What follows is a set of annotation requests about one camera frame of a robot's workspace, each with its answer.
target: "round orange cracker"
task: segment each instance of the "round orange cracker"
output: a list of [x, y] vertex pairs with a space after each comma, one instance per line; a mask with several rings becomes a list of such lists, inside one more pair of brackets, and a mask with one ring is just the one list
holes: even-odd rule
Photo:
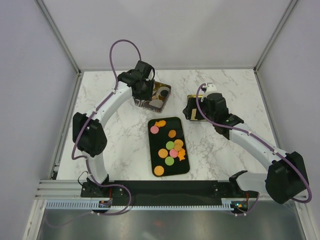
[[180, 145], [174, 145], [174, 150], [176, 150], [177, 152], [179, 152], [182, 149], [182, 146]]
[[153, 170], [154, 174], [157, 175], [157, 176], [161, 176], [165, 173], [165, 169], [163, 166], [156, 166]]
[[176, 135], [177, 135], [177, 132], [175, 130], [169, 131], [169, 134], [168, 134], [169, 138], [173, 139]]
[[174, 141], [174, 145], [182, 147], [184, 145], [184, 142], [182, 140], [180, 140], [180, 139], [177, 139], [177, 140]]
[[168, 151], [162, 148], [158, 151], [158, 155], [160, 158], [165, 159], [166, 157], [168, 157]]

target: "black tray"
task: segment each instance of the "black tray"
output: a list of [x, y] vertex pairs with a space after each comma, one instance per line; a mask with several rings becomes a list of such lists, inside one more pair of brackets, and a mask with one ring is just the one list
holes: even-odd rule
[[[155, 125], [156, 122], [161, 120], [166, 121], [166, 125], [159, 127], [159, 132], [153, 134], [150, 131], [150, 128]], [[169, 131], [175, 130], [176, 136], [173, 138], [169, 137]], [[184, 137], [184, 130], [180, 118], [178, 117], [168, 117], [168, 118], [159, 118], [152, 119], [148, 122], [148, 134], [149, 134], [149, 144], [150, 144], [150, 156], [151, 156], [151, 167], [152, 173], [156, 177], [165, 177], [179, 174], [186, 174], [190, 171], [190, 164], [188, 158], [188, 150], [186, 147], [186, 140]], [[166, 149], [166, 144], [169, 141], [174, 142], [175, 140], [180, 139], [183, 141], [183, 149], [185, 150], [185, 159], [180, 160], [178, 157], [174, 158], [173, 165], [167, 165], [165, 159], [161, 158], [158, 155], [160, 149]], [[164, 168], [163, 175], [155, 175], [154, 169], [156, 166], [162, 166]]]

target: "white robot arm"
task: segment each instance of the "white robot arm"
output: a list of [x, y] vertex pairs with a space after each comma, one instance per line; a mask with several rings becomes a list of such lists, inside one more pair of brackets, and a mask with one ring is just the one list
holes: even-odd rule
[[274, 146], [257, 135], [241, 118], [229, 113], [225, 98], [217, 92], [214, 84], [200, 86], [197, 98], [200, 89], [204, 91], [201, 100], [188, 98], [183, 110], [186, 119], [192, 119], [196, 108], [194, 119], [206, 119], [212, 123], [217, 133], [244, 148], [267, 170], [267, 173], [240, 171], [229, 178], [230, 182], [242, 191], [268, 193], [280, 204], [306, 188], [310, 190], [304, 160], [299, 153], [287, 153]]
[[72, 120], [72, 140], [76, 139], [93, 112], [95, 115], [89, 121], [86, 129], [80, 136], [77, 148], [88, 159], [88, 164], [95, 181], [102, 184], [108, 177], [104, 164], [103, 150], [107, 145], [104, 127], [110, 117], [128, 99], [151, 100], [154, 80], [149, 80], [153, 67], [146, 62], [138, 61], [134, 69], [123, 72], [118, 76], [118, 86], [114, 94], [106, 101], [109, 93], [85, 114], [77, 112]]

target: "orange fish-shaped cracker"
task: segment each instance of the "orange fish-shaped cracker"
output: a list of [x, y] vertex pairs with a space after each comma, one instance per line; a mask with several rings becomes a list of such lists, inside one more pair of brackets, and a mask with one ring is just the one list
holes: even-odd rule
[[158, 128], [161, 128], [166, 125], [166, 121], [165, 120], [156, 121], [154, 125], [157, 126]]
[[178, 158], [180, 161], [185, 160], [185, 155], [186, 155], [186, 150], [184, 150], [183, 148], [178, 151]]

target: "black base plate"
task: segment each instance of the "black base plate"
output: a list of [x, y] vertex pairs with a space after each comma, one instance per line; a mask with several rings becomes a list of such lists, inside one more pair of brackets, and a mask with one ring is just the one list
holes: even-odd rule
[[[103, 184], [126, 186], [132, 195], [131, 206], [220, 206], [222, 198], [247, 198], [246, 192], [234, 188], [230, 182], [216, 180], [117, 180]], [[249, 191], [249, 197], [257, 193]], [[83, 183], [82, 198], [109, 198], [110, 188], [98, 187], [88, 180]], [[112, 205], [126, 206], [128, 193], [112, 187]]]

